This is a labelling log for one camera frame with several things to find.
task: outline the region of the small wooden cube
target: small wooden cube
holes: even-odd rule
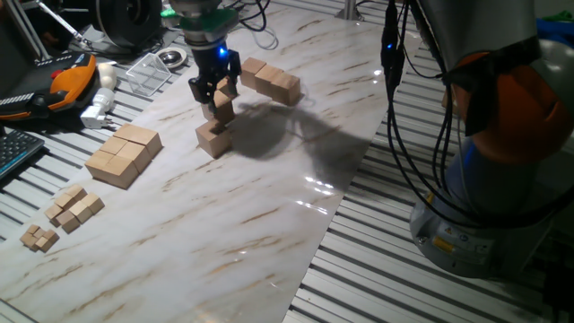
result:
[[[74,200],[74,198],[67,195],[66,193],[62,194],[59,198],[56,199],[56,201],[54,201],[56,205],[60,206],[64,210],[67,210],[70,207],[72,207],[72,205],[74,205],[75,202],[76,201]]]
[[[30,248],[30,250],[32,251],[37,251],[38,247],[36,247],[36,242],[39,239],[34,237],[31,233],[24,233],[24,235],[22,235],[20,237],[20,241],[24,244],[24,246]]]
[[[39,229],[39,226],[38,226],[38,225],[32,224],[32,225],[30,226],[30,228],[28,228],[28,230],[26,231],[26,233],[34,234],[34,233],[36,233],[36,231],[37,231],[38,229]]]
[[[224,77],[221,81],[219,81],[217,83],[217,91],[221,91],[223,94],[225,94],[227,97],[229,97],[230,99],[235,99],[235,97],[237,96],[237,94],[234,94],[231,92],[231,79],[228,77]]]
[[[86,190],[83,187],[79,186],[78,184],[73,184],[66,192],[67,195],[74,198],[74,200],[80,201],[83,199],[84,196],[87,196]]]
[[[80,226],[80,221],[70,211],[65,211],[60,214],[57,220],[62,224],[62,229],[68,234]]]
[[[241,66],[241,83],[253,90],[256,89],[255,75],[267,65],[266,62],[260,61],[255,58],[248,58]]]
[[[213,102],[217,108],[217,113],[215,113],[215,115],[209,110],[207,104],[202,104],[201,106],[204,117],[207,120],[216,119],[222,124],[227,125],[235,118],[233,102],[231,101],[230,97],[225,95],[223,92],[216,91],[213,96]]]
[[[199,146],[213,158],[218,158],[231,148],[229,129],[215,119],[196,129],[196,134]]]
[[[282,69],[265,65],[255,75],[255,89],[258,93],[271,97],[273,95],[271,83],[283,73]]]
[[[124,147],[117,153],[117,156],[133,161],[140,174],[144,172],[147,165],[152,161],[152,156],[147,149],[145,149],[144,145],[131,142],[124,145]]]
[[[117,154],[126,144],[126,139],[112,136],[100,147],[100,150],[106,153]]]
[[[87,205],[93,214],[96,214],[105,206],[101,199],[93,193],[90,193],[84,197],[82,199],[82,203]]]
[[[44,233],[46,233],[46,231],[44,231],[43,229],[38,229],[36,232],[34,232],[34,234],[32,234],[34,236],[34,238],[38,238],[40,239]]]
[[[64,212],[63,208],[58,205],[52,205],[46,211],[44,211],[44,214],[48,217],[50,223],[52,223],[55,227],[59,227],[60,223],[56,220],[56,217],[59,216],[62,212]]]
[[[282,73],[271,82],[271,98],[286,106],[294,106],[301,96],[299,77]]]
[[[103,171],[114,155],[103,151],[96,151],[85,163],[86,168],[95,179],[103,179],[106,173]]]
[[[160,152],[161,148],[163,148],[161,145],[160,134],[158,134],[157,131],[134,126],[128,123],[118,129],[114,134],[114,137],[144,145],[152,158]]]
[[[104,167],[105,177],[101,180],[118,188],[127,189],[139,176],[133,161],[114,156]]]
[[[52,230],[48,230],[48,232],[44,233],[44,235],[38,239],[35,243],[36,247],[38,247],[42,252],[48,252],[50,248],[58,241],[60,237]]]
[[[82,201],[76,202],[74,206],[70,207],[70,212],[80,221],[80,223],[85,223],[88,221],[93,213],[86,204]]]

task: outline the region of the yellow warning label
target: yellow warning label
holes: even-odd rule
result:
[[[448,243],[446,240],[442,239],[439,236],[434,237],[434,239],[432,240],[432,244],[438,249],[441,249],[442,251],[448,254],[452,253],[452,249],[455,247],[455,245],[453,245],[452,243]]]
[[[434,194],[429,193],[427,195],[427,202],[429,202],[429,204],[432,204],[432,201],[434,200]]]

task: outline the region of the green component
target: green component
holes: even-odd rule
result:
[[[210,32],[234,19],[237,19],[237,11],[234,9],[217,9],[207,16],[202,15],[199,19],[182,18],[179,26],[183,30],[192,31],[194,30],[192,26],[196,26],[196,23],[199,22],[202,31]]]
[[[161,12],[161,18],[164,19],[178,18],[178,17],[179,17],[178,13],[176,13],[176,11],[171,8]]]
[[[572,13],[568,10],[564,10],[561,13],[547,16],[543,18],[547,22],[574,22],[574,18],[572,17]]]

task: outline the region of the metal pole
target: metal pole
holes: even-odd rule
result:
[[[341,10],[335,17],[350,21],[360,21],[363,22],[365,19],[356,10],[357,0],[345,0],[344,9]]]

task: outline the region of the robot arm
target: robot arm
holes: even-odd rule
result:
[[[233,9],[217,9],[222,0],[170,0],[180,16],[179,25],[199,68],[199,75],[189,80],[194,98],[215,112],[213,95],[217,83],[230,77],[230,91],[237,94],[237,77],[241,74],[239,53],[228,49],[227,33],[239,22]]]

